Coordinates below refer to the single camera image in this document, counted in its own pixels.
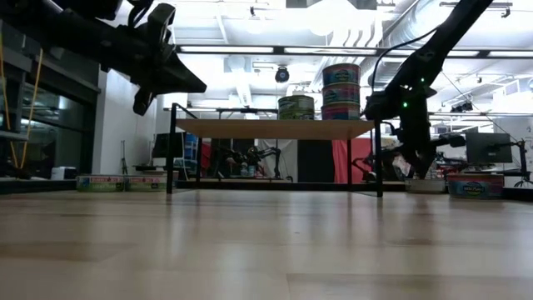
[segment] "stacked cans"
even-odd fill
[[[283,97],[277,101],[280,120],[314,120],[315,99],[305,95]]]
[[[358,120],[361,68],[356,64],[340,63],[324,68],[322,77],[322,120]]]

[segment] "wooden floor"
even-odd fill
[[[0,299],[533,298],[533,207],[388,193],[0,197]]]

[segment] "wooden tabletop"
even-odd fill
[[[347,140],[370,131],[374,128],[374,122],[177,119],[176,126],[199,138]]]

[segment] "monitor stand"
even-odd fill
[[[524,184],[531,184],[533,185],[533,182],[530,180],[531,172],[527,171],[527,161],[526,161],[526,142],[524,140],[518,141],[518,142],[509,142],[505,144],[496,144],[494,147],[496,148],[502,148],[502,147],[510,147],[510,146],[517,146],[520,149],[520,176],[521,180],[515,184],[515,188],[522,188]],[[516,172],[503,172],[503,176],[516,174]]]

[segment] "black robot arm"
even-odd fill
[[[369,120],[400,117],[397,149],[416,170],[426,176],[436,155],[436,147],[446,140],[431,141],[427,98],[436,94],[430,88],[451,49],[461,40],[492,0],[461,0],[450,16],[435,30],[430,40],[403,62],[385,90],[374,92],[363,112]]]
[[[158,94],[204,93],[206,84],[168,44],[175,8],[160,3],[137,26],[152,0],[128,1],[135,6],[127,26],[97,19],[113,20],[122,0],[0,0],[0,18],[46,51],[66,48],[100,63],[104,71],[128,75],[140,87],[133,105],[137,114],[143,115]]]

